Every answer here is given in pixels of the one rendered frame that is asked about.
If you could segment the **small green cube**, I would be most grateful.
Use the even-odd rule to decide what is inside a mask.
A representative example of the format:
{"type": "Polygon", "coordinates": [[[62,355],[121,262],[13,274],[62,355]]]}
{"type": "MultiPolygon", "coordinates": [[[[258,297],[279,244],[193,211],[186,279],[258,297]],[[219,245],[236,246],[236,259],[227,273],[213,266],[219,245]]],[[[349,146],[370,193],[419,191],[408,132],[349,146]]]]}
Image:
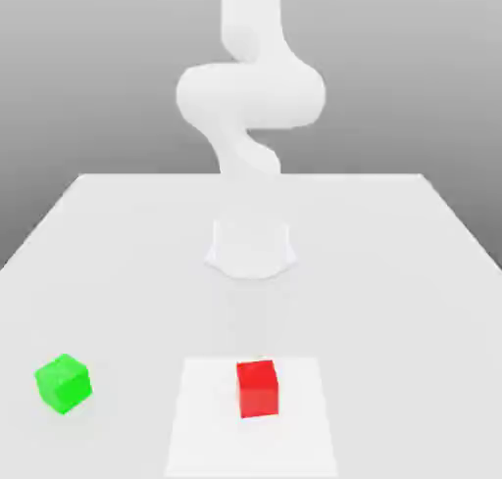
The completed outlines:
{"type": "Polygon", "coordinates": [[[33,373],[42,401],[60,414],[78,406],[92,394],[86,365],[61,354],[33,373]]]}

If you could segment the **small red cube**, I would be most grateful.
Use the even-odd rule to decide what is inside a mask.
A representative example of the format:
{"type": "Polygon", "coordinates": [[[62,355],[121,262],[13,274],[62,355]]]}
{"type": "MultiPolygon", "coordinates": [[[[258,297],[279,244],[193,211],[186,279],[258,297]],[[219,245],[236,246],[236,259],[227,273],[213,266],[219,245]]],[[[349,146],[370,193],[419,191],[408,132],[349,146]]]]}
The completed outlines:
{"type": "Polygon", "coordinates": [[[278,414],[279,385],[271,359],[238,362],[236,377],[242,418],[278,414]]]}

